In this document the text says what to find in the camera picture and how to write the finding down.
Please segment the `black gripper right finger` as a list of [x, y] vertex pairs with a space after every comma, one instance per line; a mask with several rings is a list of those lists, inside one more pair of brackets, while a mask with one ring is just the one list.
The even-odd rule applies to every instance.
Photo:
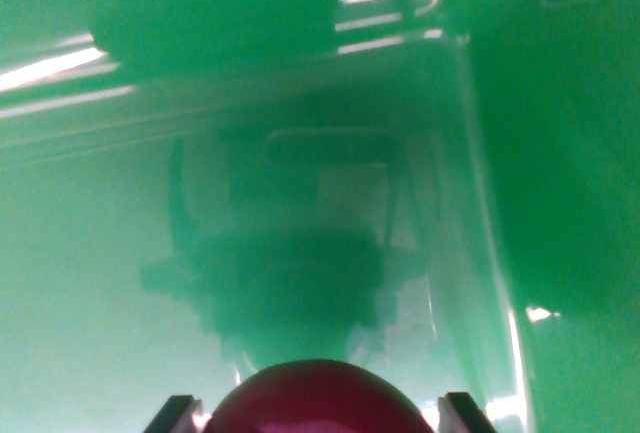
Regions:
[[468, 392], [448, 392], [438, 398], [440, 433], [496, 433]]

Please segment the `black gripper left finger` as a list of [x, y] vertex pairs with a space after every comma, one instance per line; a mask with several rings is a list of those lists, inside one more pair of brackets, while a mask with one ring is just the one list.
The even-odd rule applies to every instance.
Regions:
[[205, 428], [202, 401], [192, 395], [172, 395], [150, 423], [144, 433], [200, 433]]

